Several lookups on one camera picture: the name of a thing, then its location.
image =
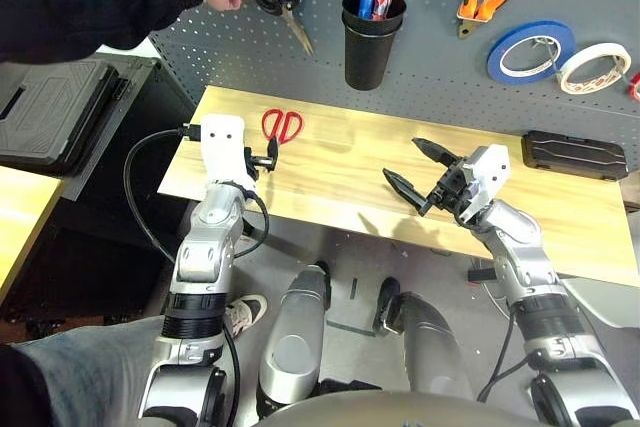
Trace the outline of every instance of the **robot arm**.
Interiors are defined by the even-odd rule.
[[[507,148],[479,147],[467,159],[425,139],[413,142],[447,167],[436,187],[424,197],[398,174],[385,169],[384,175],[420,215],[432,206],[451,212],[491,252],[497,279],[525,339],[527,361],[539,372],[531,386],[539,419],[573,427],[638,419],[544,253],[540,226],[530,215],[494,200],[510,174]]]
[[[206,195],[191,214],[173,270],[162,333],[156,339],[151,372],[139,417],[163,417],[183,426],[221,425],[225,373],[223,322],[235,244],[242,216],[255,192],[256,166],[273,170],[271,157],[251,157],[244,147],[244,121],[208,115],[202,119],[201,153]]]

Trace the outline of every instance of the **red scissors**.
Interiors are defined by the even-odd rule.
[[[271,128],[271,132],[267,132],[267,124],[270,122],[270,119],[274,119],[273,127]],[[298,127],[293,133],[289,134],[291,119],[296,119],[298,121]],[[290,140],[295,139],[302,130],[302,126],[302,116],[297,112],[287,112],[285,114],[280,109],[271,109],[267,110],[262,116],[262,133],[269,140],[273,139],[274,137],[277,138],[278,143],[280,144],[286,144]]]

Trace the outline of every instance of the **wooden desk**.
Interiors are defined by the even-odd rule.
[[[58,201],[63,182],[0,167],[0,303]]]
[[[421,218],[385,181],[387,167],[428,193],[444,172],[424,157],[412,137],[438,142],[460,155],[492,143],[509,148],[512,176],[499,197],[542,225],[545,250],[558,272],[640,286],[631,236],[616,183],[533,170],[522,163],[520,138],[418,122],[265,95],[209,87],[193,117],[238,115],[245,143],[263,155],[262,114],[295,110],[302,133],[281,147],[274,173],[261,174],[260,196],[269,212],[357,232],[489,257],[453,217],[432,209]],[[200,144],[183,142],[160,185],[164,194],[201,200],[205,170]]]

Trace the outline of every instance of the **gray pegboard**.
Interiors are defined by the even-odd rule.
[[[406,2],[387,74],[371,92],[355,91],[344,81],[342,0],[303,0],[296,11],[314,58],[282,19],[253,1],[236,12],[206,6],[184,12],[152,40],[195,101],[210,84],[516,135],[547,130],[616,142],[630,167],[640,167],[640,103],[626,94],[622,81],[570,96],[554,78],[510,86],[486,73],[488,52],[500,36],[525,22],[555,19],[573,29],[579,48],[623,44],[635,60],[633,74],[640,67],[640,0],[510,0],[465,40],[456,35],[460,0]]]

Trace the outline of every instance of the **pen holder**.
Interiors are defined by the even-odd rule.
[[[382,83],[393,38],[402,25],[407,4],[393,0],[384,20],[358,17],[360,0],[342,0],[344,78],[357,90],[373,90]]]

